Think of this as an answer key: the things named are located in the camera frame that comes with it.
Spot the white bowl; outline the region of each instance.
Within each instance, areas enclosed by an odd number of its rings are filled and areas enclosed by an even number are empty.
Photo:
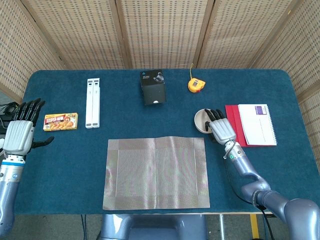
[[[210,127],[208,131],[206,131],[206,122],[211,122],[211,120],[205,112],[205,108],[197,111],[194,115],[194,124],[196,129],[198,129],[203,134],[210,134],[212,133],[212,131]]]

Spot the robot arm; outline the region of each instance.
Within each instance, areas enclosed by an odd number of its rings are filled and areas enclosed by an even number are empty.
[[[7,127],[4,140],[0,141],[0,148],[6,153],[0,167],[0,237],[8,234],[14,224],[14,204],[27,153],[54,139],[52,136],[43,142],[33,142],[36,122],[44,104],[40,98],[21,104]]]
[[[236,134],[228,119],[221,111],[207,110],[211,122],[206,122],[216,141],[224,145],[225,159],[232,162],[242,178],[252,182],[241,187],[243,198],[255,207],[263,206],[287,224],[292,240],[320,240],[320,210],[308,199],[288,200],[271,190],[268,182],[261,177],[250,163],[246,153],[236,142]]]

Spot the black box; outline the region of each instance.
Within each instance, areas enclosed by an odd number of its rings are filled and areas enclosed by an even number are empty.
[[[166,102],[165,79],[161,69],[141,71],[140,81],[144,105]]]

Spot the blue tablecloth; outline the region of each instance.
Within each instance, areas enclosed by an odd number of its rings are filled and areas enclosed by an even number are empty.
[[[46,104],[34,140],[54,136],[27,155],[18,190],[18,214],[217,213],[256,212],[236,198],[222,160],[224,147],[197,131],[199,109],[224,110],[225,105],[268,104],[278,145],[248,147],[247,156],[273,190],[289,199],[308,198],[320,204],[320,177],[296,95],[288,74],[266,69],[194,69],[206,81],[199,93],[188,91],[188,69],[164,69],[166,103],[145,106],[140,70],[41,70],[27,85],[24,101]],[[85,128],[87,79],[100,78],[100,127]],[[43,131],[45,114],[78,113],[78,129]],[[210,208],[104,211],[103,195],[108,139],[203,137]],[[232,182],[240,186],[230,164]]]

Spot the yellow tape measure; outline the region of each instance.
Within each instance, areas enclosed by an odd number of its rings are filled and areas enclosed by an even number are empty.
[[[188,89],[192,93],[198,93],[201,91],[201,89],[204,88],[206,82],[202,81],[200,79],[197,79],[195,77],[192,77],[191,69],[193,66],[194,66],[194,64],[192,63],[191,67],[190,67],[190,81],[188,82]]]

